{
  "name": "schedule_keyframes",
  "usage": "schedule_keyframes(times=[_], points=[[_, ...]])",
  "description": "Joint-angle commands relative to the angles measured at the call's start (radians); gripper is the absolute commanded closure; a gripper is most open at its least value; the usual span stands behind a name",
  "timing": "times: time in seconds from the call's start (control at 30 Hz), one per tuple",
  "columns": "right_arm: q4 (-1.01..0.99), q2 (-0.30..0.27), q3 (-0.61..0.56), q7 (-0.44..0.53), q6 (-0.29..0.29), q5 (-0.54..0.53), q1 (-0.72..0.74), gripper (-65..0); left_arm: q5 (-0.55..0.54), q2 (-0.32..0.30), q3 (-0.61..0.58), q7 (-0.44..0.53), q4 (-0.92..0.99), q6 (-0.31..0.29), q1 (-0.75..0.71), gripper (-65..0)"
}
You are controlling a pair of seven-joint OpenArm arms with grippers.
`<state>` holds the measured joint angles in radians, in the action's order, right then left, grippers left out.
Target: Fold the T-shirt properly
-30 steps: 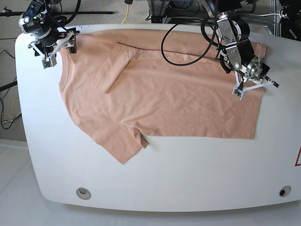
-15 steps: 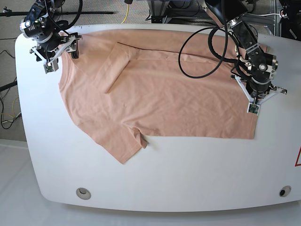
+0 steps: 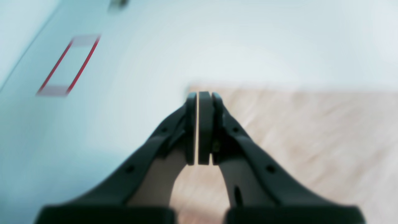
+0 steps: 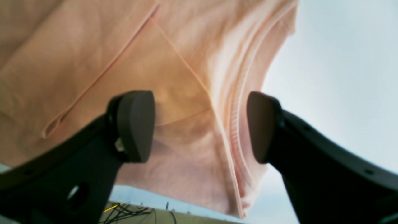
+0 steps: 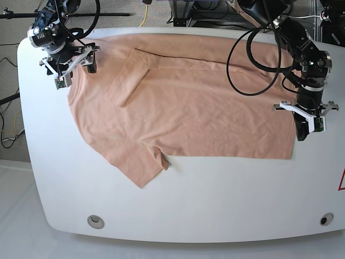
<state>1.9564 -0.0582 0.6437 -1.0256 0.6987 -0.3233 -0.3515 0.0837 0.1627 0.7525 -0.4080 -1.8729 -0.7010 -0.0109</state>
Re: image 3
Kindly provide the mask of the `left gripper black image-right left finger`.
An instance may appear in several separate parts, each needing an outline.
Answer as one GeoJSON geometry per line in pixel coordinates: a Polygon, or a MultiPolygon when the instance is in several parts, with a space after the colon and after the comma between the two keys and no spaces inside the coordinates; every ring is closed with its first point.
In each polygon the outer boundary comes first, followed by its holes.
{"type": "Polygon", "coordinates": [[[196,93],[164,119],[109,177],[82,196],[44,207],[36,224],[176,224],[174,182],[194,164],[196,93]]]}

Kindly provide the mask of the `left gripper black image-right right finger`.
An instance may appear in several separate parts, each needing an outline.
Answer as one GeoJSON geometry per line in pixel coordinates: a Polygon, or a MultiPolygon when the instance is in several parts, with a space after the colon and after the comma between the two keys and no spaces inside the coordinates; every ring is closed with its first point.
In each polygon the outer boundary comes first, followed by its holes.
{"type": "Polygon", "coordinates": [[[261,149],[216,92],[199,92],[198,163],[219,166],[230,208],[224,224],[364,224],[356,206],[339,205],[300,184],[261,149]]]}

